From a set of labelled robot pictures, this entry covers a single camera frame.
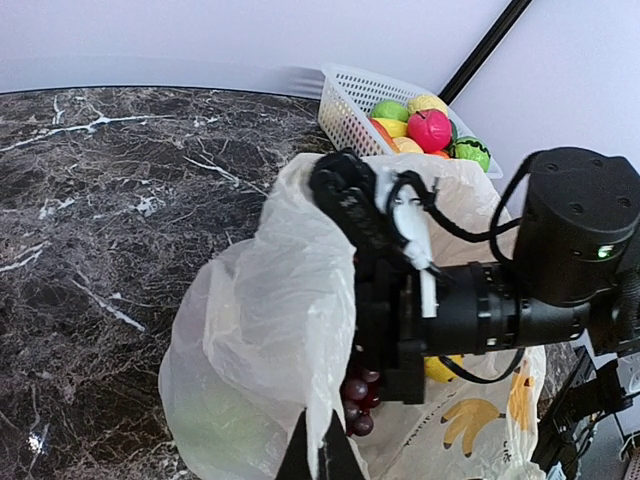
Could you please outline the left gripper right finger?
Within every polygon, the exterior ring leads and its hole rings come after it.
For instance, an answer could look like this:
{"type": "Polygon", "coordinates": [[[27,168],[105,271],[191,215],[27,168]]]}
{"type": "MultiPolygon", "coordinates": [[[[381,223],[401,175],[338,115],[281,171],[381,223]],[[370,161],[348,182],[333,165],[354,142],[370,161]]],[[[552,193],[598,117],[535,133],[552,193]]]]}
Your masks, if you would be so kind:
{"type": "Polygon", "coordinates": [[[322,480],[364,480],[353,449],[336,412],[319,449],[319,478],[322,480]]]}

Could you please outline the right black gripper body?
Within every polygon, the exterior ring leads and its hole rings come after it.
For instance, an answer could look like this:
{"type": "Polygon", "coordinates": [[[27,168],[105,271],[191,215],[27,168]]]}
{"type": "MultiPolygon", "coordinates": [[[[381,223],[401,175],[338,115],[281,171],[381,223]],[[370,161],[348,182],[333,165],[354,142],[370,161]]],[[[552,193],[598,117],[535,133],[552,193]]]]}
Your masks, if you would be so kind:
{"type": "Polygon", "coordinates": [[[352,371],[379,375],[383,402],[425,400],[420,275],[400,260],[354,257],[356,330],[352,371]]]}

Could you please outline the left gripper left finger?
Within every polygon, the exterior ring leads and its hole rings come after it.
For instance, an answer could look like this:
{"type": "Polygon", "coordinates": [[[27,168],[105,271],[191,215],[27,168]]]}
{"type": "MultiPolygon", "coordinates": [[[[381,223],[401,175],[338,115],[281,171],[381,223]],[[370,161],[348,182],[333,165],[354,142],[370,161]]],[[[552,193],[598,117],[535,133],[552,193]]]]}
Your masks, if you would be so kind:
{"type": "Polygon", "coordinates": [[[311,473],[307,461],[306,413],[303,410],[296,422],[276,480],[310,480],[311,473]]]}

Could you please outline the banana print plastic bag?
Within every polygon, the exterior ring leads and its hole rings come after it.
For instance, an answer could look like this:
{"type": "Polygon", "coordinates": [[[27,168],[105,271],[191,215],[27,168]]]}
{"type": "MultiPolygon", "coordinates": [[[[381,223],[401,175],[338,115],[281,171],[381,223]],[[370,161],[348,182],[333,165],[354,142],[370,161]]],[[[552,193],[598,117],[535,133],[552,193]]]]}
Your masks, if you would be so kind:
{"type": "MultiPolygon", "coordinates": [[[[316,155],[284,167],[256,234],[205,264],[175,317],[159,371],[169,429],[201,479],[273,479],[306,413],[307,461],[336,412],[355,332],[353,248],[312,202],[316,155]]],[[[512,380],[430,383],[423,406],[384,404],[351,439],[365,479],[540,479],[535,424],[512,380]]]]}

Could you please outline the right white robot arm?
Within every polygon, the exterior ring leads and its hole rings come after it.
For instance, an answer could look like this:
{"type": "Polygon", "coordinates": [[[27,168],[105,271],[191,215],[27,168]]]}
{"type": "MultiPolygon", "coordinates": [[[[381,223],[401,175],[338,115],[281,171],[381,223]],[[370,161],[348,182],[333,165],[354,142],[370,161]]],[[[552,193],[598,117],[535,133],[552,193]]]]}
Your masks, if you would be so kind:
{"type": "Polygon", "coordinates": [[[593,430],[634,399],[616,360],[639,349],[639,175],[625,158],[562,147],[528,156],[515,180],[528,188],[506,257],[497,243],[505,224],[493,219],[486,232],[468,232],[437,208],[435,189],[417,173],[396,174],[378,219],[388,249],[356,269],[357,322],[365,358],[381,375],[382,399],[408,405],[424,400],[428,357],[478,383],[454,355],[511,350],[515,372],[527,348],[588,334],[595,352],[612,360],[593,380],[562,389],[534,452],[539,465],[559,461],[573,475],[586,446],[570,446],[571,431],[579,423],[593,430]],[[439,268],[411,254],[394,217],[404,189],[412,206],[451,235],[487,243],[493,261],[439,268]]]}

